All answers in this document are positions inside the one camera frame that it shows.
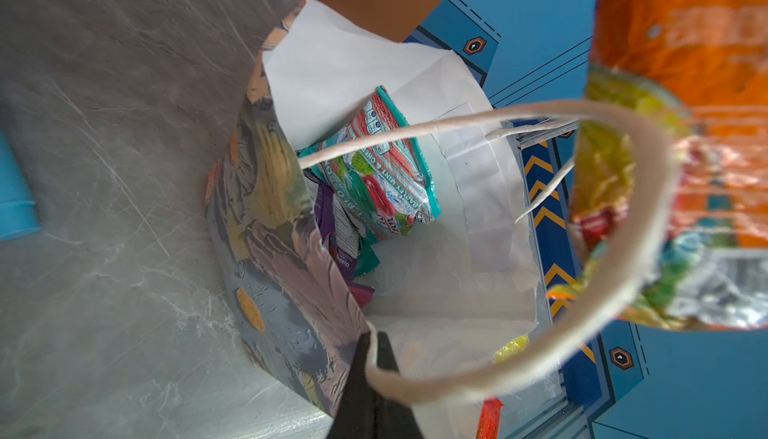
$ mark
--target yellow chevron stripe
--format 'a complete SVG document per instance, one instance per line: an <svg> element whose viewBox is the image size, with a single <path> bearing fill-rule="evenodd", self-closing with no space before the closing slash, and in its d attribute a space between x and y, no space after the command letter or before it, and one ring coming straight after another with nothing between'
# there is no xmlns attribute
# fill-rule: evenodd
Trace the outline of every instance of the yellow chevron stripe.
<svg viewBox="0 0 768 439"><path fill-rule="evenodd" d="M589 357L590 361L594 362L594 353L592 352L592 350L589 348L588 345L582 344L579 346L579 349L581 349L581 352L583 352L584 354L587 355L587 357Z"/></svg>
<svg viewBox="0 0 768 439"><path fill-rule="evenodd" d="M553 223L565 229L565 221L563 221L563 218L545 207L542 207L536 214L536 217L533 218L534 227L538 227L538 223L541 223L544 217L548 217Z"/></svg>
<svg viewBox="0 0 768 439"><path fill-rule="evenodd" d="M568 309L571 307L571 302L567 299L556 299L554 302L552 302L552 305L549 306L549 311L551 312L553 318L555 314L560 312L560 309L563 309L563 306L565 306L565 309Z"/></svg>
<svg viewBox="0 0 768 439"><path fill-rule="evenodd" d="M566 271L563 271L562 267L560 267L557 264L553 264L551 268L549 268L549 271L547 271L547 274L544 276L544 282L546 282L547 285L549 285L550 282L552 282L552 279L556 275L559 275L563 278L564 281L566 281L568 284L576 284L576 281L571 277L570 274L568 274Z"/></svg>
<svg viewBox="0 0 768 439"><path fill-rule="evenodd" d="M571 302L567 299L556 299L550 306L550 310L552 311L552 317L554 318L554 315L560 312L560 309L563 309L563 306L565 309L568 309L571 307ZM587 357L589 357L589 360L594 363L594 352L589 348L588 345L582 344L578 347L581 349L581 352L583 352Z"/></svg>
<svg viewBox="0 0 768 439"><path fill-rule="evenodd" d="M525 175L528 175L528 173L531 171L531 168L533 165L540 166L544 168L545 170L549 171L550 173L553 173L552 165L546 161L544 161L540 157L531 156L531 159L528 160L528 163L525 165Z"/></svg>
<svg viewBox="0 0 768 439"><path fill-rule="evenodd" d="M533 198L536 196L536 193L539 191L544 190L544 188L547 187L546 184L544 184L542 181L536 181L536 184L533 185L531 188L531 192L528 193L528 197L531 198L531 201L533 201ZM556 200L560 200L560 193L557 191L552 191L552 197L554 197Z"/></svg>

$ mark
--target candy wrapper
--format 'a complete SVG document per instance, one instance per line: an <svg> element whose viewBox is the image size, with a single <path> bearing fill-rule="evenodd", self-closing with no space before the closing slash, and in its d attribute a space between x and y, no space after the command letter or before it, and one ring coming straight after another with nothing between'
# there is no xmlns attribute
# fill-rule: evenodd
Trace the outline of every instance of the candy wrapper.
<svg viewBox="0 0 768 439"><path fill-rule="evenodd" d="M380 87L349 124L299 155L407 125ZM365 226L362 234L368 244L407 235L415 223L431 223L440 214L432 176L416 139L345 154L313 166L312 172L336 191L350 216Z"/></svg>
<svg viewBox="0 0 768 439"><path fill-rule="evenodd" d="M365 307L371 301L374 289L353 281L378 266L379 258L371 246L361 241L362 224L352 222L341 199L329 186L309 171L304 173L304 184L315 203L315 222L322 237L322 247L328 249L339 266L341 277L357 305Z"/></svg>
<svg viewBox="0 0 768 439"><path fill-rule="evenodd" d="M684 175L667 242L623 319L675 330L768 325L768 0L598 0L585 98L675 138ZM628 138L584 121L571 228L584 289L634 186Z"/></svg>

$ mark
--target paper bag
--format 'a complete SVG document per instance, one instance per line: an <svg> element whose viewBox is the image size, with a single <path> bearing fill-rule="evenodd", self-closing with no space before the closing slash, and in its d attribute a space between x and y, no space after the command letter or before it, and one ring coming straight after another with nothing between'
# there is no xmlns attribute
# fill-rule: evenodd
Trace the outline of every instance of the paper bag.
<svg viewBox="0 0 768 439"><path fill-rule="evenodd" d="M380 85L410 124L491 109L453 51L393 43L307 0L265 40L210 182L207 220L245 343L330 414L368 329L322 248L294 150L338 129ZM490 144L486 132L421 139L443 213L374 248L366 314L388 332L403 375L487 364L535 327L540 272L527 223L514 224L525 207L520 169L509 143ZM460 166L470 158L474 176ZM428 437L474 434L480 404L450 408L416 411Z"/></svg>

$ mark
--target hexagon icon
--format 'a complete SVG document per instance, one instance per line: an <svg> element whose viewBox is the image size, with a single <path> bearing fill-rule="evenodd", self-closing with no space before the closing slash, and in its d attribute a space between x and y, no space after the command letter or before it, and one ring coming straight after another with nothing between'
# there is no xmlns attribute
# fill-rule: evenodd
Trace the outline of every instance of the hexagon icon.
<svg viewBox="0 0 768 439"><path fill-rule="evenodd" d="M475 39L470 39L469 41L467 41L467 43L464 46L464 52L470 55L477 54L478 52L483 50L486 43L487 41L485 41L485 39L477 36Z"/></svg>
<svg viewBox="0 0 768 439"><path fill-rule="evenodd" d="M632 360L632 355L629 352L626 352L622 348L615 348L611 349L609 352L610 355L610 361L614 363L616 367L619 367L620 369L627 370L634 366L634 361Z"/></svg>

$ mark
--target gray marble countertop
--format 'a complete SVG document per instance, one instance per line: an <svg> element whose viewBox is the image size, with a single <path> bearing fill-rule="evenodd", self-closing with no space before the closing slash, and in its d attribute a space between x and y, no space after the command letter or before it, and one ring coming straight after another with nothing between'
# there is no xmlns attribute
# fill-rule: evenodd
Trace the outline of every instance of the gray marble countertop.
<svg viewBox="0 0 768 439"><path fill-rule="evenodd" d="M0 127L43 226L0 242L0 436L325 436L251 364L203 217L298 1L0 0Z"/></svg>

